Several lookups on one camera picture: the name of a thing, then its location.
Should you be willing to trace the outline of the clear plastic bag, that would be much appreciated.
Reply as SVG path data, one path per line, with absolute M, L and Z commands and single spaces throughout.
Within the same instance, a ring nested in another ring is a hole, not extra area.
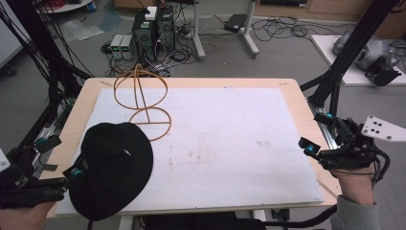
M 98 26 L 85 27 L 79 20 L 63 23 L 61 30 L 66 41 L 83 41 L 103 33 Z

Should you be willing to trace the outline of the black computer tower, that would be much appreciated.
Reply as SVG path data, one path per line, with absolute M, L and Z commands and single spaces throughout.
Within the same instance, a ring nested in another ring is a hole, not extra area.
M 158 11 L 157 17 L 158 35 L 161 41 L 161 49 L 171 52 L 175 48 L 174 41 L 174 10 L 173 6 L 166 6 Z
M 135 14 L 132 33 L 139 53 L 149 61 L 155 60 L 154 45 L 157 39 L 157 28 L 154 20 L 146 20 L 147 10 L 138 10 Z

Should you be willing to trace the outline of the black device on platform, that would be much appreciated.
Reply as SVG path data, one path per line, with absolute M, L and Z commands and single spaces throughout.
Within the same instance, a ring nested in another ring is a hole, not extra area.
M 386 86 L 400 76 L 384 57 L 379 57 L 367 68 L 365 77 L 376 86 Z

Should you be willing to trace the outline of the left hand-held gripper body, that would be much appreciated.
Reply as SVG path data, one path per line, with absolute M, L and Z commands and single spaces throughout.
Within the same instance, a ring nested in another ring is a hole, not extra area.
M 0 149 L 0 209 L 32 208 L 64 198 L 67 179 L 34 176 L 35 153 L 31 149 Z

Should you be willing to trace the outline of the black flat box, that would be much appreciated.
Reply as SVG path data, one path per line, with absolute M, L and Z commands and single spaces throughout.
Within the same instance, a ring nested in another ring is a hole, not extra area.
M 224 29 L 228 32 L 237 33 L 246 21 L 246 14 L 233 14 L 225 23 Z

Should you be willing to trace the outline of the grey bench power supply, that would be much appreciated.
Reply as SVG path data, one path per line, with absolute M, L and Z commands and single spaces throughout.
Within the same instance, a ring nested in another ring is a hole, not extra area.
M 115 59 L 123 58 L 122 51 L 121 51 L 121 42 L 122 42 L 123 38 L 124 38 L 124 36 L 122 34 L 116 34 L 110 43 L 112 55 Z
M 125 34 L 121 42 L 123 59 L 133 59 L 135 55 L 135 45 L 130 34 Z

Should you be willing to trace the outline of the silver aluminium rail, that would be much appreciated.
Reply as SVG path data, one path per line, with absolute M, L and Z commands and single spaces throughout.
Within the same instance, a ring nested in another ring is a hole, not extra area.
M 326 115 L 326 110 L 323 107 L 316 106 L 312 103 L 307 103 L 311 112 L 316 115 L 316 114 L 322 114 Z M 329 128 L 327 125 L 323 125 L 320 122 L 318 122 L 319 129 L 322 131 L 324 139 L 327 142 L 327 146 L 330 150 L 335 150 L 338 148 L 338 145 L 336 144 L 335 140 L 333 139 L 332 134 L 329 131 Z

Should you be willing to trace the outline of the white metal desk leg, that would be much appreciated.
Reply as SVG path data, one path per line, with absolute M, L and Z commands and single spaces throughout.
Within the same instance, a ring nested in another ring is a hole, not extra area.
M 202 61 L 206 57 L 202 42 L 199 36 L 199 0 L 193 1 L 193 32 L 192 40 L 197 54 L 197 59 Z
M 257 3 L 257 0 L 249 0 L 248 8 L 247 8 L 247 17 L 246 17 L 246 22 L 245 26 L 243 29 L 241 29 L 241 35 L 243 40 L 245 41 L 248 50 L 250 51 L 252 58 L 256 58 L 257 55 L 259 54 L 259 48 L 257 47 L 254 39 L 250 35 L 250 30 L 252 26 L 252 20 L 253 20 L 253 15 L 255 11 L 255 5 Z

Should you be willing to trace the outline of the person's left hand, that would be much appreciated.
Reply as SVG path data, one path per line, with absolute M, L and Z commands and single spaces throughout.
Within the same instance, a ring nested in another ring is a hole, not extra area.
M 33 208 L 0 209 L 0 230 L 44 230 L 47 215 L 54 206 L 54 202 L 46 202 Z

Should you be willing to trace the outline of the white table mat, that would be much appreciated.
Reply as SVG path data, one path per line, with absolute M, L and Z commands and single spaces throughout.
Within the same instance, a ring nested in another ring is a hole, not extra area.
M 138 114 L 130 88 L 103 89 L 87 122 L 141 123 L 152 140 L 150 180 L 125 207 L 158 214 L 321 204 L 325 197 L 278 88 L 147 88 L 157 111 Z M 171 117 L 171 126 L 143 120 Z

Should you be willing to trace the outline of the white floor platform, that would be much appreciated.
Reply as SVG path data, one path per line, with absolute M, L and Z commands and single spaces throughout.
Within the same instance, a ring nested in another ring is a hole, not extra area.
M 336 59 L 333 54 L 333 45 L 339 35 L 318 35 L 313 34 L 311 40 L 320 54 L 324 57 L 328 65 Z M 395 70 L 400 73 L 400 76 L 389 83 L 389 86 L 406 86 L 406 74 L 397 66 Z M 344 77 L 342 78 L 343 86 L 373 86 L 365 76 L 365 72 L 360 70 L 354 64 L 349 68 Z

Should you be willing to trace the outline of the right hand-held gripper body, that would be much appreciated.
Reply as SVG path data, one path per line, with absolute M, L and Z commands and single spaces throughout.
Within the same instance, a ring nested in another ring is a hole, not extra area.
M 353 119 L 334 117 L 334 140 L 338 149 L 320 150 L 318 161 L 326 170 L 351 170 L 367 168 L 371 163 L 379 164 L 378 156 L 385 159 L 382 171 L 388 170 L 390 158 L 379 149 L 375 139 L 387 142 L 406 142 L 406 127 L 369 115 L 364 124 L 357 124 Z

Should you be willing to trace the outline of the wooden hoop hat stand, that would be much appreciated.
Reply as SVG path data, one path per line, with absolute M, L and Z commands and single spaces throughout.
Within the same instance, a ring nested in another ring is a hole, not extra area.
M 153 77 L 165 89 L 163 95 L 154 103 L 147 102 L 147 96 L 142 85 L 143 77 Z M 119 97 L 119 89 L 126 81 L 132 81 L 133 105 L 126 104 Z M 150 141 L 157 141 L 166 136 L 172 127 L 172 118 L 159 104 L 164 101 L 169 93 L 169 86 L 163 77 L 145 69 L 141 64 L 136 64 L 134 69 L 121 74 L 113 83 L 113 97 L 115 102 L 126 109 L 133 110 L 129 122 L 141 127 L 159 127 L 162 133 L 150 137 Z

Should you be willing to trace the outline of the black brimmed hat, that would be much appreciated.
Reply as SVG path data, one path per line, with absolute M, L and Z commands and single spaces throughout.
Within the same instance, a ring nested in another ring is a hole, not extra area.
M 87 129 L 79 158 L 87 169 L 69 196 L 76 211 L 87 219 L 109 218 L 137 197 L 153 169 L 151 143 L 131 123 L 101 123 Z

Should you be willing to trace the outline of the white round table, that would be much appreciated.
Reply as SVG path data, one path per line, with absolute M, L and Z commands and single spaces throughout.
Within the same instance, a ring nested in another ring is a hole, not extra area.
M 42 0 L 36 6 L 36 11 L 42 13 L 69 12 L 85 7 L 92 2 L 93 0 Z

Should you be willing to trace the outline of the person's right hand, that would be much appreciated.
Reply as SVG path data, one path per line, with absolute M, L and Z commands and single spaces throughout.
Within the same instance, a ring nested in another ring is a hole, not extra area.
M 374 205 L 373 165 L 361 169 L 332 170 L 330 173 L 338 179 L 345 199 L 362 205 Z

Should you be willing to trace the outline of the grey robot shell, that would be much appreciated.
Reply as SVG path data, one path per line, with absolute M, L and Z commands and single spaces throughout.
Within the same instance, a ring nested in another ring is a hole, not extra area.
M 334 55 L 338 55 L 341 52 L 352 32 L 353 29 L 346 30 L 345 33 L 335 41 L 333 45 Z M 359 69 L 367 70 L 379 58 L 384 58 L 385 63 L 390 67 L 395 67 L 399 63 L 399 59 L 395 54 L 395 49 L 390 46 L 390 43 L 373 36 L 361 50 L 353 63 Z

